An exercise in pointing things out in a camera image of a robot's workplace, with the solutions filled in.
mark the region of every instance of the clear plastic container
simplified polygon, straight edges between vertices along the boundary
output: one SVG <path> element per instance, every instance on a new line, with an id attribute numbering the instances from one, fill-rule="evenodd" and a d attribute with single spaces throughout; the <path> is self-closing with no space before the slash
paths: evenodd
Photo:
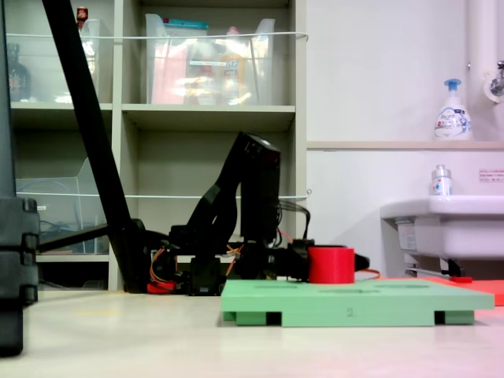
<path id="1" fill-rule="evenodd" d="M 111 102 L 113 40 L 95 38 L 100 35 L 109 35 L 104 24 L 100 20 L 87 20 L 80 38 L 98 100 Z M 72 102 L 52 38 L 8 36 L 7 43 L 12 101 Z M 13 82 L 20 78 L 19 72 L 23 83 L 27 82 L 21 95 L 13 94 L 16 86 Z"/>
<path id="2" fill-rule="evenodd" d="M 263 20 L 257 33 L 273 32 L 275 20 Z M 170 30 L 154 14 L 146 15 L 147 36 Z M 191 31 L 194 37 L 202 31 Z M 152 104 L 272 105 L 273 37 L 147 40 L 147 93 Z"/>
<path id="3" fill-rule="evenodd" d="M 106 223 L 88 159 L 84 161 L 76 177 L 16 179 L 16 187 L 19 197 L 33 198 L 37 201 L 41 242 Z M 109 240 L 103 236 L 55 250 L 54 253 L 108 254 Z"/>

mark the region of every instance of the white sink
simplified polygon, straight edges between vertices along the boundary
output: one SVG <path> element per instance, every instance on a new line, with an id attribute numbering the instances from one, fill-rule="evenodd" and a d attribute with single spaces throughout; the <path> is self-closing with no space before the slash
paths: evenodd
<path id="1" fill-rule="evenodd" d="M 381 208 L 408 254 L 442 259 L 504 258 L 504 196 L 432 196 Z"/>

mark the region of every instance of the faucet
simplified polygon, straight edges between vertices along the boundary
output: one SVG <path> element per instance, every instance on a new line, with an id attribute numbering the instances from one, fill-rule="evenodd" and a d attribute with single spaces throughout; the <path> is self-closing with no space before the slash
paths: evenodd
<path id="1" fill-rule="evenodd" d="M 500 73 L 500 77 L 491 81 L 490 92 L 494 96 L 500 97 L 504 95 L 504 61 L 498 61 L 497 68 Z"/>

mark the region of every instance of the wall sign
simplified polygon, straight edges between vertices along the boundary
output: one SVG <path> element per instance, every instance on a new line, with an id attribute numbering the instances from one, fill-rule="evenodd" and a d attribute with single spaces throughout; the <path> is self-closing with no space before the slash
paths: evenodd
<path id="1" fill-rule="evenodd" d="M 480 169 L 481 183 L 504 183 L 504 169 Z"/>

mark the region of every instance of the pipe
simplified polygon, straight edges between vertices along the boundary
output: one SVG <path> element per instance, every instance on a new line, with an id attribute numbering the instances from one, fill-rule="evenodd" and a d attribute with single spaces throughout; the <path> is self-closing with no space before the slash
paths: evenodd
<path id="1" fill-rule="evenodd" d="M 468 0 L 468 106 L 477 140 L 501 139 L 495 104 L 485 95 L 488 75 L 495 76 L 498 61 L 498 0 Z"/>

